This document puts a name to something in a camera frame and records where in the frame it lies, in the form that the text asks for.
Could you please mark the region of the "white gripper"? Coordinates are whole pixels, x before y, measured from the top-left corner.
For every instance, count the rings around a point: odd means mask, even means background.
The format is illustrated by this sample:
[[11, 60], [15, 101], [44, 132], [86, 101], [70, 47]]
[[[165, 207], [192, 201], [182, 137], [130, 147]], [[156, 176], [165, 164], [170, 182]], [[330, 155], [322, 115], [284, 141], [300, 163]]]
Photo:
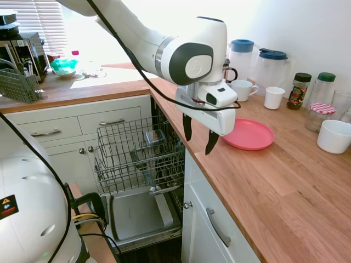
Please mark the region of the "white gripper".
[[236, 93], [229, 86], [178, 86], [175, 95], [175, 105], [183, 114], [186, 141], [191, 140], [191, 121], [197, 120], [209, 129], [205, 155], [210, 154], [219, 136], [234, 128]]

